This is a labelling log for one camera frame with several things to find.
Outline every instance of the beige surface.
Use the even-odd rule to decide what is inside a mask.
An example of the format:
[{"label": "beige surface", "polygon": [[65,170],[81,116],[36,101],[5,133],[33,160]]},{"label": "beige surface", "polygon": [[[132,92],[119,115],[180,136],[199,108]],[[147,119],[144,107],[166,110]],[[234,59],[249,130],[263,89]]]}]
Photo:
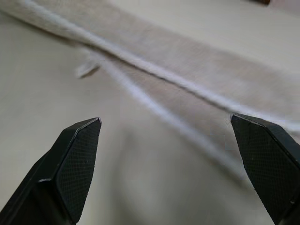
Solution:
[{"label": "beige surface", "polygon": [[247,0],[110,0],[154,24],[299,73],[300,17]]},{"label": "beige surface", "polygon": [[3,16],[0,40],[0,208],[63,128],[100,116],[94,179],[79,224],[272,224],[253,192],[103,71],[75,79],[82,60],[73,47]]}]

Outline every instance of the textured black surface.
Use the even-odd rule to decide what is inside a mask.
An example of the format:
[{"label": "textured black surface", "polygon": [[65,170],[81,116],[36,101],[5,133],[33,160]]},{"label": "textured black surface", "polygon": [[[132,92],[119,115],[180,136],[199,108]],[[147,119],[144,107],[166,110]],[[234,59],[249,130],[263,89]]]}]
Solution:
[{"label": "textured black surface", "polygon": [[[262,120],[261,125],[259,120],[248,119],[251,120],[233,116],[232,126],[246,172],[269,215],[278,224],[298,195],[300,170],[265,126],[266,121]],[[270,126],[277,137],[288,135],[280,126],[271,123]]]},{"label": "textured black surface", "polygon": [[57,188],[72,220],[81,217],[92,181],[100,121],[80,130],[57,174]]}]

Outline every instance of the fabric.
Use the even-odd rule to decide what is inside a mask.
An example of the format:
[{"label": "fabric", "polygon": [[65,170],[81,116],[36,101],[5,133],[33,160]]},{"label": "fabric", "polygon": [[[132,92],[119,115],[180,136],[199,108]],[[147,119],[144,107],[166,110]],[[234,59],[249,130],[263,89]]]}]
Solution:
[{"label": "fabric", "polygon": [[192,40],[106,0],[0,0],[0,8],[56,35],[109,52],[154,101],[242,165],[231,112],[300,131],[300,77]]}]

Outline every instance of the beige cloth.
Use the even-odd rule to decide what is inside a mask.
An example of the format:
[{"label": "beige cloth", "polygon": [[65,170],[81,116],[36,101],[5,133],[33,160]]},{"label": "beige cloth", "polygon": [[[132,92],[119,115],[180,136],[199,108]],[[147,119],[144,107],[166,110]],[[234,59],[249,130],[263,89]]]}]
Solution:
[{"label": "beige cloth", "polygon": [[115,66],[151,98],[239,165],[229,123],[232,111],[300,130],[297,75],[169,31],[106,0],[0,0],[0,8],[46,31],[110,52]]}]

